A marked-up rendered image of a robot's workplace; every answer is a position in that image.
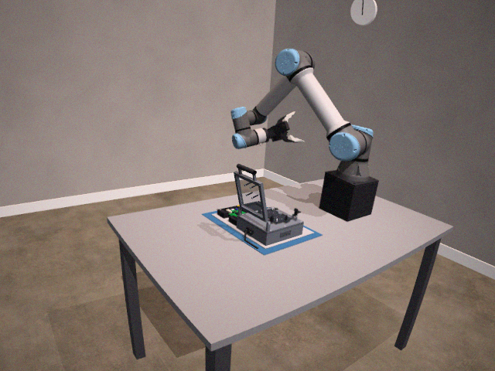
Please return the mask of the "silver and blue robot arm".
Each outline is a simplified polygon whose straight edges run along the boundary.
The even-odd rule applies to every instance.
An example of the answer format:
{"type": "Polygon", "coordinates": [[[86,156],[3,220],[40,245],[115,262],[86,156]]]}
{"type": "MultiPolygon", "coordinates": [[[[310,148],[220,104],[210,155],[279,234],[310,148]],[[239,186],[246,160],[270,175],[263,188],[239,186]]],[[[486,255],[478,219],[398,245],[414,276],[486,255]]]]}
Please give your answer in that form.
{"type": "Polygon", "coordinates": [[[231,110],[236,133],[232,136],[234,147],[241,149],[265,143],[265,131],[262,128],[251,130],[251,125],[265,123],[268,115],[297,86],[326,129],[331,154],[341,161],[336,174],[353,182],[368,181],[373,131],[352,125],[341,117],[313,75],[314,58],[306,51],[297,51],[284,49],[277,55],[275,67],[283,78],[252,111],[247,111],[245,107],[231,110]]]}

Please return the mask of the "green circuit board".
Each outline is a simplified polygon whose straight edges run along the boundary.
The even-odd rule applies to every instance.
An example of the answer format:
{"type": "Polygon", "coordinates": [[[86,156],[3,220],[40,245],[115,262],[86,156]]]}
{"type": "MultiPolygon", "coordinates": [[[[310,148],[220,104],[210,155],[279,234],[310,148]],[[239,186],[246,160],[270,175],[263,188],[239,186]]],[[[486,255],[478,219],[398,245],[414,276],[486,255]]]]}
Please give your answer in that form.
{"type": "Polygon", "coordinates": [[[237,217],[237,215],[238,215],[238,208],[231,209],[231,210],[226,209],[226,211],[229,212],[230,216],[236,216],[237,217]]]}

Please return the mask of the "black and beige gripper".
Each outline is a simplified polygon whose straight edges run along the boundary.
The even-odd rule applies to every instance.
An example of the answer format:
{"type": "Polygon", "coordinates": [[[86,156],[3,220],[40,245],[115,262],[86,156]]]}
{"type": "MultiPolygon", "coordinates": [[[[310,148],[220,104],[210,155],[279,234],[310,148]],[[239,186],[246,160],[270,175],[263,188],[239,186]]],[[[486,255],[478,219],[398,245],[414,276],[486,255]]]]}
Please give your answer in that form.
{"type": "MultiPolygon", "coordinates": [[[[288,119],[289,119],[292,115],[294,115],[294,114],[295,114],[295,112],[292,112],[291,114],[287,114],[287,115],[285,115],[284,117],[282,117],[282,118],[280,118],[280,119],[278,120],[278,123],[280,123],[280,122],[282,122],[282,121],[287,121],[287,122],[288,122],[288,119]]],[[[278,124],[278,123],[277,123],[277,124],[278,124]]],[[[267,137],[266,142],[268,142],[268,141],[269,141],[269,138],[270,138],[270,136],[269,136],[269,134],[268,134],[268,131],[267,131],[267,129],[266,129],[266,128],[262,128],[262,129],[263,129],[263,130],[265,131],[265,133],[266,133],[266,137],[267,137]]],[[[280,139],[282,139],[282,140],[283,140],[283,141],[285,141],[285,142],[298,142],[298,143],[305,142],[305,141],[303,141],[302,139],[294,138],[292,135],[287,136],[287,133],[288,133],[288,132],[286,131],[286,132],[283,132],[283,133],[281,133],[280,135],[278,135],[278,136],[274,137],[274,138],[272,139],[272,142],[273,142],[273,141],[276,141],[277,139],[279,139],[279,140],[280,140],[280,139]]]]}

